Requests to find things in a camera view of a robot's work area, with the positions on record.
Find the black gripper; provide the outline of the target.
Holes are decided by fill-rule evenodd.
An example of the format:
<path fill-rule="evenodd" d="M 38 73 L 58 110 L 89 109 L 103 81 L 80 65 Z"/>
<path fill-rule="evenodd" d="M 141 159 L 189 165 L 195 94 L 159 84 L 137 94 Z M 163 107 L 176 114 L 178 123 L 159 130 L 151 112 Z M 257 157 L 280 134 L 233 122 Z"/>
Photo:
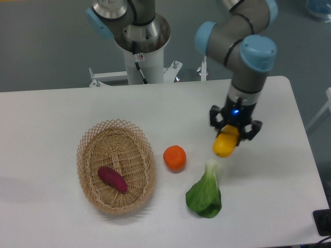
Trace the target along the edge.
<path fill-rule="evenodd" d="M 209 110 L 209 125 L 217 131 L 218 135 L 225 127 L 225 121 L 227 124 L 239 128 L 237 146 L 239 146 L 242 141 L 251 141 L 259 133 L 263 124 L 259 120 L 252 120 L 252 114 L 256 103 L 252 105 L 243 105 L 243 103 L 241 98 L 233 101 L 227 96 L 222 109 L 213 105 Z M 251 125 L 251 130 L 246 132 L 245 126 L 248 125 Z"/>

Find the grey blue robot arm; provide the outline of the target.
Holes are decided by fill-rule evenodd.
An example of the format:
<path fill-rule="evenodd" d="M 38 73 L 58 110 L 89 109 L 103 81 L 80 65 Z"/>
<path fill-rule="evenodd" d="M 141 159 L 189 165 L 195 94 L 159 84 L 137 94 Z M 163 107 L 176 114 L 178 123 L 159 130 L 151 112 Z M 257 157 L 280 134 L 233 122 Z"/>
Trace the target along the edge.
<path fill-rule="evenodd" d="M 195 48 L 233 73 L 223 107 L 212 106 L 210 125 L 224 141 L 229 135 L 235 142 L 252 140 L 262 123 L 252 119 L 253 110 L 265 80 L 275 62 L 275 43 L 260 32 L 278 15 L 275 1 L 224 1 L 230 18 L 224 24 L 205 22 L 194 37 Z M 157 14 L 154 1 L 93 1 L 86 17 L 104 38 L 113 38 L 129 55 L 127 73 L 131 83 L 161 83 L 163 62 L 152 66 L 142 60 L 163 49 L 170 39 L 170 27 Z"/>

